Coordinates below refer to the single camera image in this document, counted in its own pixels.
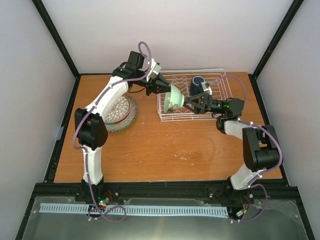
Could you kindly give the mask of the dark blue mug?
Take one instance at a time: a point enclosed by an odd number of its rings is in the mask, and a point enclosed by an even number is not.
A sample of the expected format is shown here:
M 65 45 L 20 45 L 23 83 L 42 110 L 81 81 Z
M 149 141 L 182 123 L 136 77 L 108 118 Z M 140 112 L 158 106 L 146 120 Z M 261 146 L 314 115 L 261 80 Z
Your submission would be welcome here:
M 202 76 L 195 76 L 192 78 L 189 86 L 189 94 L 191 96 L 201 93 L 201 83 L 205 82 L 205 78 Z

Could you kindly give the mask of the light green bowl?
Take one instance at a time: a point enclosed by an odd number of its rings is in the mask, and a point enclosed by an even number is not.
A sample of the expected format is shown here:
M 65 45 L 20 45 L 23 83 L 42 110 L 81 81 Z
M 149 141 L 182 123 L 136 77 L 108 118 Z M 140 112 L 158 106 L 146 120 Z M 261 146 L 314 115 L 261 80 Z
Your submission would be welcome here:
M 174 85 L 170 85 L 170 92 L 165 93 L 164 97 L 164 113 L 173 113 L 178 109 L 183 108 L 185 102 L 185 96 L 181 91 Z

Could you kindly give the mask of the floral patterned plate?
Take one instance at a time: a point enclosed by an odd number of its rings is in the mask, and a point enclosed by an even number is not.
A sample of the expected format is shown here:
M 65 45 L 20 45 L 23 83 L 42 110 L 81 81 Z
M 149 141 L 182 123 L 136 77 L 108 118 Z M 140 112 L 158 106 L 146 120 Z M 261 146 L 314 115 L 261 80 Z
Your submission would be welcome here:
M 104 119 L 107 126 L 117 125 L 123 122 L 131 113 L 131 102 L 128 96 L 121 96 L 113 105 Z

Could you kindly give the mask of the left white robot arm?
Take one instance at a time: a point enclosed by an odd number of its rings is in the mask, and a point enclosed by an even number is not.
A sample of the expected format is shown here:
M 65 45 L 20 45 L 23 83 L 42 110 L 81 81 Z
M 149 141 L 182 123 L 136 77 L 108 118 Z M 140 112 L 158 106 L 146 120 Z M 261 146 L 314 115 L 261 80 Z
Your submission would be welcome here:
M 78 108 L 74 113 L 75 133 L 73 143 L 77 150 L 82 150 L 84 158 L 84 174 L 82 179 L 90 184 L 86 195 L 92 201 L 103 198 L 104 188 L 98 185 L 103 180 L 101 158 L 102 148 L 108 138 L 108 130 L 104 119 L 118 99 L 132 85 L 144 87 L 146 95 L 160 94 L 171 91 L 169 82 L 161 75 L 160 64 L 153 58 L 148 61 L 148 68 L 141 68 L 144 57 L 141 53 L 131 51 L 124 65 L 117 67 L 99 95 L 84 109 Z

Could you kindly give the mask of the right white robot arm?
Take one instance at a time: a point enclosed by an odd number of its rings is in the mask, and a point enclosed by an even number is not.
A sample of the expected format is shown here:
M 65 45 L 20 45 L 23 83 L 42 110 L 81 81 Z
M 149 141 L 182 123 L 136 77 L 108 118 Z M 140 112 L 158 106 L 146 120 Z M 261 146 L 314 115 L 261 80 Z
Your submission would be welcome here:
M 218 114 L 216 128 L 223 134 L 242 140 L 243 165 L 230 177 L 233 190 L 252 188 L 258 178 L 283 163 L 283 152 L 272 125 L 240 120 L 245 102 L 239 98 L 219 100 L 209 93 L 186 98 L 184 106 L 194 114 Z

